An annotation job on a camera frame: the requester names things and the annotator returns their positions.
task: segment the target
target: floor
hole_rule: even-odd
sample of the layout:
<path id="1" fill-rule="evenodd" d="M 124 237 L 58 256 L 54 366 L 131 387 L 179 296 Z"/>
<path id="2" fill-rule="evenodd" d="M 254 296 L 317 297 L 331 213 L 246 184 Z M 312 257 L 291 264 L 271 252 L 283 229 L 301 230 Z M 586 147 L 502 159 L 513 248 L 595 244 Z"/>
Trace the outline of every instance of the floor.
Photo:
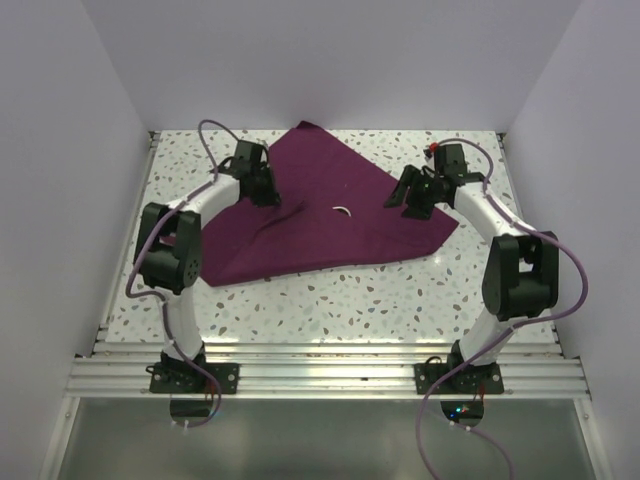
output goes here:
<path id="1" fill-rule="evenodd" d="M 236 131 L 250 140 L 273 143 L 283 130 Z M 496 162 L 492 188 L 515 210 L 514 195 L 494 132 L 472 131 L 331 131 L 355 151 L 398 177 L 407 163 L 421 165 L 422 150 L 448 137 L 473 140 Z M 233 153 L 232 139 L 207 132 L 216 158 Z M 486 163 L 465 147 L 471 171 Z M 210 163 L 195 131 L 161 134 L 142 205 L 168 202 L 188 193 L 207 178 Z M 460 221 L 449 240 L 434 254 L 379 266 L 347 266 L 329 270 L 211 288 L 195 285 L 198 327 L 207 342 L 319 343 L 453 342 L 471 328 L 482 310 L 480 284 L 488 247 L 470 224 Z M 154 300 L 130 300 L 124 284 L 133 259 L 137 225 L 109 315 L 109 342 L 158 342 L 162 330 Z M 512 342 L 553 343 L 551 325 L 519 330 Z"/>

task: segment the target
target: cable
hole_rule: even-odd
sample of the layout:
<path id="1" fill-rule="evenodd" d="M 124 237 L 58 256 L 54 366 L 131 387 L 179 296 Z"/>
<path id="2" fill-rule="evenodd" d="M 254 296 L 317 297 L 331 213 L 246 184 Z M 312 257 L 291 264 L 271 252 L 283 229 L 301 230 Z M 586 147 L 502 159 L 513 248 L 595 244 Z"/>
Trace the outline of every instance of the cable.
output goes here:
<path id="1" fill-rule="evenodd" d="M 422 444 L 422 435 L 421 435 L 422 417 L 424 416 L 424 411 L 425 411 L 425 409 L 427 407 L 427 400 L 429 399 L 429 396 L 431 396 L 433 394 L 433 392 L 442 383 L 446 382 L 448 379 L 450 379 L 451 377 L 456 375 L 458 372 L 464 370 L 466 367 L 471 365 L 473 362 L 475 362 L 478 358 L 480 358 L 482 355 L 487 353 L 489 350 L 491 350 L 491 349 L 495 348 L 496 346 L 498 346 L 503 340 L 507 339 L 509 337 L 509 335 L 511 335 L 511 333 L 514 332 L 515 330 L 518 330 L 519 328 L 525 327 L 527 325 L 533 325 L 533 324 L 541 323 L 541 322 L 548 322 L 548 321 L 551 321 L 551 320 L 559 320 L 561 318 L 567 317 L 568 315 L 571 315 L 572 313 L 576 312 L 584 304 L 584 302 L 585 302 L 585 300 L 587 298 L 587 295 L 589 293 L 589 279 L 587 277 L 587 272 L 585 271 L 584 266 L 582 265 L 582 262 L 580 262 L 580 260 L 575 255 L 575 253 L 573 253 L 568 247 L 566 247 L 565 245 L 560 243 L 555 238 L 550 237 L 548 235 L 545 235 L 543 233 L 540 233 L 540 232 L 538 232 L 536 230 L 533 230 L 533 229 L 531 229 L 529 227 L 526 227 L 525 225 L 522 225 L 521 223 L 515 221 L 511 217 L 511 215 L 508 212 L 506 212 L 504 209 L 502 209 L 500 207 L 500 205 L 498 204 L 498 202 L 489 194 L 489 192 L 488 192 L 489 180 L 491 178 L 491 175 L 493 175 L 493 170 L 494 170 L 493 159 L 491 158 L 491 155 L 489 155 L 489 152 L 487 152 L 480 145 L 477 145 L 476 143 L 473 143 L 472 141 L 464 139 L 464 138 L 447 138 L 445 140 L 442 140 L 442 141 L 438 142 L 439 145 L 444 145 L 444 144 L 447 144 L 447 143 L 465 143 L 467 145 L 471 145 L 472 147 L 474 147 L 475 149 L 477 149 L 480 153 L 482 153 L 484 155 L 484 157 L 487 159 L 487 161 L 489 163 L 489 171 L 488 171 L 484 181 L 482 182 L 482 191 L 483 191 L 487 201 L 491 204 L 491 206 L 496 210 L 496 212 L 498 212 L 498 214 L 502 218 L 504 218 L 507 222 L 509 222 L 509 224 L 513 225 L 513 227 L 516 228 L 517 230 L 520 230 L 521 232 L 527 233 L 527 234 L 532 235 L 534 237 L 537 237 L 537 238 L 539 238 L 541 240 L 549 242 L 554 247 L 556 247 L 559 250 L 563 251 L 573 261 L 573 263 L 575 264 L 575 266 L 576 266 L 576 268 L 578 270 L 578 273 L 580 274 L 580 279 L 582 281 L 582 292 L 580 293 L 580 297 L 578 298 L 577 302 L 572 307 L 570 307 L 570 308 L 568 308 L 568 309 L 566 309 L 566 310 L 564 310 L 564 311 L 562 311 L 560 313 L 547 315 L 546 317 L 542 317 L 542 318 L 532 318 L 532 319 L 528 319 L 528 320 L 522 320 L 520 322 L 514 323 L 511 326 L 511 328 L 505 330 L 500 335 L 498 335 L 492 342 L 490 342 L 487 346 L 485 346 L 483 349 L 481 349 L 478 353 L 476 353 L 475 355 L 471 356 L 471 358 L 467 359 L 466 361 L 464 361 L 463 363 L 458 365 L 453 370 L 450 370 L 449 372 L 444 374 L 442 377 L 440 377 L 438 380 L 436 380 L 431 385 L 431 387 L 429 387 L 429 390 L 427 390 L 427 393 L 425 393 L 424 397 L 422 398 L 422 402 L 420 403 L 420 409 L 418 411 L 418 416 L 416 418 L 416 423 L 415 423 L 415 435 L 416 435 L 416 442 L 417 442 L 417 445 L 418 445 L 418 451 L 420 452 L 420 457 L 422 458 L 422 462 L 424 463 L 424 465 L 427 468 L 427 470 L 429 470 L 429 473 L 431 473 L 433 478 L 436 479 L 436 480 L 441 480 L 441 477 L 438 475 L 438 473 L 436 472 L 435 468 L 431 464 L 431 461 L 427 457 L 427 452 L 425 451 L 424 445 Z M 511 459 L 511 457 L 509 456 L 507 451 L 504 449 L 504 447 L 502 445 L 500 445 L 500 443 L 498 443 L 495 439 L 493 439 L 492 437 L 490 437 L 489 435 L 487 435 L 486 433 L 484 433 L 484 432 L 482 432 L 480 430 L 477 430 L 477 429 L 471 428 L 471 427 L 467 428 L 465 426 L 458 425 L 458 424 L 455 424 L 455 425 L 457 427 L 461 428 L 461 429 L 464 429 L 466 431 L 474 433 L 475 435 L 478 435 L 479 437 L 485 439 L 486 441 L 491 443 L 494 447 L 496 447 L 500 451 L 500 453 L 502 454 L 502 456 L 504 457 L 504 459 L 507 462 L 507 466 L 509 468 L 509 479 L 510 480 L 515 479 L 515 466 L 513 464 L 513 460 Z"/>
<path id="2" fill-rule="evenodd" d="M 185 205 L 187 205 L 191 200 L 193 200 L 199 194 L 201 194 L 202 192 L 207 190 L 209 187 L 211 187 L 218 180 L 218 164 L 216 163 L 216 160 L 215 160 L 215 158 L 213 156 L 213 153 L 211 153 L 211 150 L 209 149 L 209 145 L 207 145 L 207 142 L 206 142 L 206 140 L 204 138 L 204 134 L 202 132 L 202 127 L 206 123 L 211 123 L 213 125 L 217 125 L 218 127 L 220 127 L 223 130 L 225 130 L 227 133 L 229 133 L 229 135 L 231 135 L 236 141 L 239 141 L 238 137 L 231 130 L 229 130 L 226 126 L 221 124 L 220 122 L 217 122 L 215 120 L 208 120 L 208 119 L 200 121 L 200 123 L 198 124 L 198 135 L 200 137 L 200 141 L 202 142 L 202 146 L 204 147 L 205 151 L 207 152 L 207 155 L 209 156 L 209 160 L 211 160 L 211 163 L 213 165 L 213 180 L 201 185 L 198 188 L 196 188 L 193 192 L 189 193 L 183 201 L 181 201 L 178 205 L 176 205 L 174 208 L 172 208 L 171 210 L 169 210 L 166 214 L 164 214 L 162 216 L 162 218 L 158 221 L 158 223 L 155 225 L 155 227 L 151 230 L 151 233 L 147 237 L 144 245 L 142 246 L 142 249 L 140 250 L 140 253 L 138 254 L 138 257 L 136 258 L 136 261 L 133 264 L 133 270 L 131 271 L 131 274 L 129 275 L 129 278 L 127 279 L 127 285 L 125 287 L 125 294 L 129 298 L 135 299 L 135 298 L 151 296 L 151 297 L 156 297 L 157 299 L 160 300 L 160 302 L 161 302 L 161 311 L 162 311 L 162 326 L 163 326 L 164 331 L 165 331 L 165 333 L 167 335 L 167 338 L 169 339 L 169 343 L 173 346 L 175 351 L 178 353 L 178 355 L 180 355 L 182 360 L 187 365 L 189 365 L 191 368 L 193 368 L 196 372 L 198 372 L 201 375 L 203 375 L 207 379 L 207 383 L 208 384 L 215 386 L 215 393 L 218 396 L 218 401 L 216 402 L 215 406 L 209 412 L 209 415 L 206 418 L 204 418 L 203 420 L 198 420 L 198 421 L 195 421 L 195 422 L 189 422 L 188 420 L 185 420 L 184 423 L 182 424 L 182 426 L 184 428 L 194 428 L 194 427 L 199 427 L 201 425 L 204 425 L 204 424 L 208 423 L 216 415 L 216 413 L 218 413 L 218 410 L 220 409 L 220 405 L 222 403 L 222 387 L 220 386 L 220 382 L 218 382 L 218 380 L 213 375 L 211 375 L 205 369 L 203 369 L 198 364 L 196 364 L 192 359 L 190 359 L 182 351 L 182 349 L 180 348 L 180 346 L 176 342 L 176 339 L 173 336 L 173 332 L 171 331 L 171 326 L 169 325 L 169 309 L 168 309 L 168 306 L 167 306 L 167 297 L 163 293 L 155 291 L 155 290 L 144 290 L 144 291 L 141 291 L 141 292 L 134 292 L 133 291 L 133 283 L 135 281 L 136 276 L 140 272 L 140 267 L 142 266 L 142 262 L 144 261 L 144 258 L 147 256 L 147 253 L 149 252 L 149 249 L 151 248 L 151 245 L 153 245 L 153 242 L 154 242 L 155 238 L 158 236 L 158 234 L 160 233 L 160 231 L 162 230 L 162 227 L 164 227 L 164 225 L 167 223 L 167 221 L 171 217 L 173 217 L 182 208 L 184 208 Z"/>
<path id="3" fill-rule="evenodd" d="M 204 147 L 205 152 L 207 152 L 207 156 L 209 157 L 209 160 L 211 160 L 211 163 L 213 164 L 213 181 L 215 183 L 218 180 L 218 164 L 213 158 L 213 153 L 211 153 L 211 149 L 209 148 L 209 145 L 207 144 L 207 141 L 204 138 L 204 133 L 202 132 L 202 127 L 207 123 L 220 127 L 222 130 L 224 130 L 229 135 L 231 135 L 236 142 L 239 142 L 240 139 L 229 128 L 227 128 L 226 126 L 224 126 L 223 124 L 215 120 L 209 120 L 205 118 L 204 120 L 200 120 L 200 123 L 198 123 L 198 136 L 200 137 L 200 141 L 202 142 L 202 146 Z"/>

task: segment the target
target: metal frame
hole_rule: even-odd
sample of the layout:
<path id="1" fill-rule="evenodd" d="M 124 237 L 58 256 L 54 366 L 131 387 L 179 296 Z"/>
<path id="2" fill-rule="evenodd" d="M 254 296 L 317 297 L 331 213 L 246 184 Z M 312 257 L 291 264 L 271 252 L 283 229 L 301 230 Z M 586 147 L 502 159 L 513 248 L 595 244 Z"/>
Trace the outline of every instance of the metal frame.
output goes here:
<path id="1" fill-rule="evenodd" d="M 580 429 L 584 443 L 591 459 L 591 466 L 597 480 L 610 480 L 615 478 L 607 452 L 602 442 L 602 437 L 596 425 L 595 415 L 593 414 L 593 405 L 590 400 L 576 399 L 573 402 L 580 422 Z"/>
<path id="2" fill-rule="evenodd" d="M 145 367 L 161 343 L 98 342 L 90 358 L 78 358 L 67 395 L 162 397 L 148 392 Z M 445 358 L 451 344 L 208 344 L 208 362 L 240 364 L 238 393 L 231 398 L 416 399 L 413 364 Z M 507 345 L 499 358 L 507 398 L 588 399 L 579 360 L 562 357 L 558 345 Z M 185 395 L 185 398 L 198 398 Z"/>
<path id="3" fill-rule="evenodd" d="M 60 413 L 53 427 L 53 434 L 49 440 L 49 448 L 42 462 L 40 470 L 40 480 L 54 480 L 60 474 L 62 461 L 69 445 L 73 425 L 78 414 L 80 398 L 65 397 L 62 399 Z"/>

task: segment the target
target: cloth fold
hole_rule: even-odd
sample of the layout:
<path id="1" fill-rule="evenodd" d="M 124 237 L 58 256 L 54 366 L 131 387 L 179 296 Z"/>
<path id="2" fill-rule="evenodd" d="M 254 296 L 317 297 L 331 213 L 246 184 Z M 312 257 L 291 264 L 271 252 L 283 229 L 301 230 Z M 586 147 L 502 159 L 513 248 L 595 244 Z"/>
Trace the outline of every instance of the cloth fold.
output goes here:
<path id="1" fill-rule="evenodd" d="M 269 156 L 282 204 L 256 208 L 245 199 L 205 226 L 200 276 L 211 286 L 422 257 L 458 225 L 437 209 L 428 221 L 384 209 L 397 181 L 310 123 L 283 135 Z"/>

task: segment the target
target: glass panel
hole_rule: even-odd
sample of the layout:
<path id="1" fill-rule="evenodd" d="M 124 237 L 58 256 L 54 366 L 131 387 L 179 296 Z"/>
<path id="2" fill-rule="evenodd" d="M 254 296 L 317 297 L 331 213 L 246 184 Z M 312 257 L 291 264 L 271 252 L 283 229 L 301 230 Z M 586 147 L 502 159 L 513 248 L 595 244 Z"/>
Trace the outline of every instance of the glass panel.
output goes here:
<path id="1" fill-rule="evenodd" d="M 438 402 L 423 422 L 444 479 L 508 478 L 491 445 L 449 427 Z M 229 400 L 189 431 L 170 426 L 166 399 L 85 399 L 62 479 L 429 478 L 417 453 L 417 401 Z M 593 479 L 572 401 L 490 399 L 480 427 L 523 479 Z"/>

